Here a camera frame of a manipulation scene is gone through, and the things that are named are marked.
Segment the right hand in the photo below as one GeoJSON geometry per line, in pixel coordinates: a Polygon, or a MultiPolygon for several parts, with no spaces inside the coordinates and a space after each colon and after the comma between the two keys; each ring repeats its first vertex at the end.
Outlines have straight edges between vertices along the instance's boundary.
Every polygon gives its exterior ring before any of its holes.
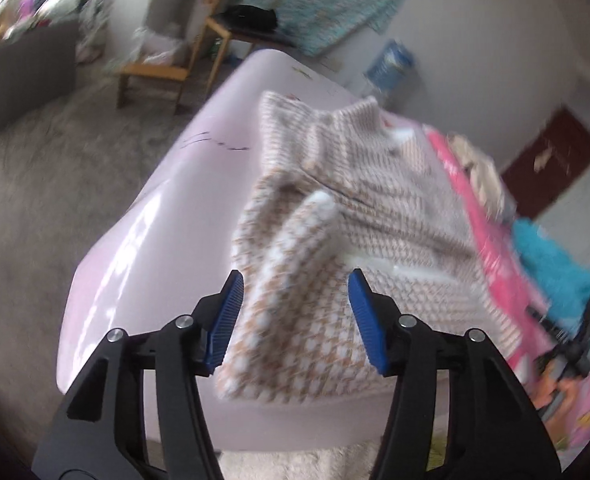
{"type": "Polygon", "coordinates": [[[531,401],[552,440],[566,436],[567,417],[577,403],[579,390],[580,380],[577,378],[563,378],[556,382],[545,376],[538,382],[531,401]]]}

